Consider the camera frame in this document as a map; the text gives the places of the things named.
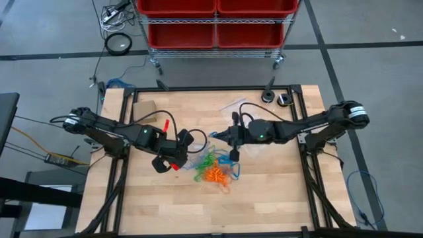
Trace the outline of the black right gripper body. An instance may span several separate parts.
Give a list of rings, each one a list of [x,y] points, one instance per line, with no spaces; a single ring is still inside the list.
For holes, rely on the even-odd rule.
[[[243,122],[243,116],[247,116],[251,118],[251,115],[242,112],[232,112],[232,120],[233,125],[229,128],[230,138],[229,138],[229,145],[232,147],[232,150],[229,153],[229,158],[233,162],[239,161],[239,151],[238,148],[243,144],[243,140],[245,138],[245,132],[247,128],[245,127],[245,123]]]

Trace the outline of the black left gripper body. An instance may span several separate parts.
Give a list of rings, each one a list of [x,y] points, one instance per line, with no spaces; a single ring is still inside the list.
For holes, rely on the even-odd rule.
[[[176,140],[170,140],[161,136],[158,145],[155,146],[157,156],[151,164],[158,173],[165,173],[171,169],[181,169],[188,161],[188,146],[194,138],[188,130],[183,129],[177,134]]]

